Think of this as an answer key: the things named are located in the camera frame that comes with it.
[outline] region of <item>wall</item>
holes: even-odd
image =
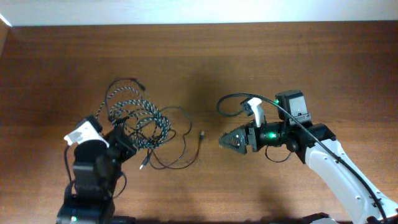
[[[4,44],[6,43],[8,30],[9,26],[7,26],[5,23],[3,23],[2,20],[0,20],[0,57],[4,48]]]
[[[14,26],[398,19],[397,0],[2,0]]]

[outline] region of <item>wooden surface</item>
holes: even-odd
[[[63,136],[97,110],[116,77],[140,79],[160,108],[186,108],[195,123],[191,151],[206,131],[188,169],[139,171],[144,152],[123,164],[128,185],[115,201],[117,215],[243,222],[326,212],[348,219],[296,156],[275,164],[264,152],[242,156],[218,146],[224,132],[249,121],[221,117],[220,97],[273,98],[289,89],[304,92],[313,122],[325,123],[363,173],[398,201],[397,56],[397,22],[13,27],[0,60],[0,222],[55,221],[67,184]],[[276,121],[276,110],[265,109]],[[183,131],[180,117],[170,119]],[[159,153],[177,156],[181,146],[178,139]],[[270,151],[285,155],[285,147]]]
[[[4,43],[6,43],[6,37],[8,34],[9,26],[7,26],[5,23],[3,23],[2,20],[0,20],[0,57],[2,54],[2,50],[4,47]]]

